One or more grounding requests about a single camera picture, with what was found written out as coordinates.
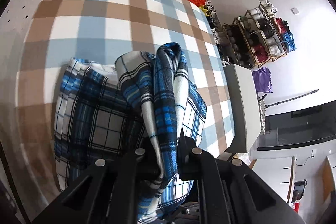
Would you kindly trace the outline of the purple cloth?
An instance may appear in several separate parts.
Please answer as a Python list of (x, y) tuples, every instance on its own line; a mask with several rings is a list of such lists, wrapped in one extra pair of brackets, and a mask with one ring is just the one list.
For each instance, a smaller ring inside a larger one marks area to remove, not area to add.
[(259, 70), (252, 71), (252, 77), (255, 84), (256, 92), (273, 93), (271, 72), (269, 68), (262, 67)]

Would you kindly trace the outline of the grey bedside cabinet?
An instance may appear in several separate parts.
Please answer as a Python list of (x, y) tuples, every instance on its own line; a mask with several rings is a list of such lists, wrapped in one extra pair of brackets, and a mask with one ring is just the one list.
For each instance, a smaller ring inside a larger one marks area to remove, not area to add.
[(259, 103), (252, 72), (231, 64), (224, 67), (224, 74), (234, 120), (234, 137), (226, 152), (247, 153), (261, 133)]

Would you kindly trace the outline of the brown blue checkered bed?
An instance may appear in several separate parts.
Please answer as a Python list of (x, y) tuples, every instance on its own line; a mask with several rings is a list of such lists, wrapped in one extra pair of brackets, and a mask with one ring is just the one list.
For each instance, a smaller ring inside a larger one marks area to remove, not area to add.
[(177, 42), (210, 112), (205, 146), (214, 156), (234, 138), (227, 83), (205, 15), (186, 0), (14, 0), (30, 22), (15, 85), (24, 154), (41, 195), (52, 200), (51, 140), (58, 80), (70, 58), (113, 65), (130, 51)]

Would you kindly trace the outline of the wooden shoe rack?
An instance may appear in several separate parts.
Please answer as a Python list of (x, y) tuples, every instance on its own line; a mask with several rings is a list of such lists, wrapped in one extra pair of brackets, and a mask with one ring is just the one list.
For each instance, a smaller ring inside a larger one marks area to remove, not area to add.
[(277, 16), (277, 8), (269, 0), (242, 16), (237, 16), (231, 24), (223, 26), (229, 42), (228, 59), (247, 69), (260, 68), (296, 50), (294, 36), (288, 22)]

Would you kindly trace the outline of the blue white plaid garment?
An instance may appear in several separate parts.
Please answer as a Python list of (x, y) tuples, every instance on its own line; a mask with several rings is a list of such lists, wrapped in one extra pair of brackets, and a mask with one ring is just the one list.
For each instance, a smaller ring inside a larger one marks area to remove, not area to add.
[(115, 160), (143, 148), (139, 223), (161, 223), (193, 186), (178, 175), (179, 137), (199, 144), (207, 106), (189, 79), (178, 43), (156, 53), (131, 51), (113, 66), (72, 58), (56, 103), (54, 143), (61, 189), (98, 159)]

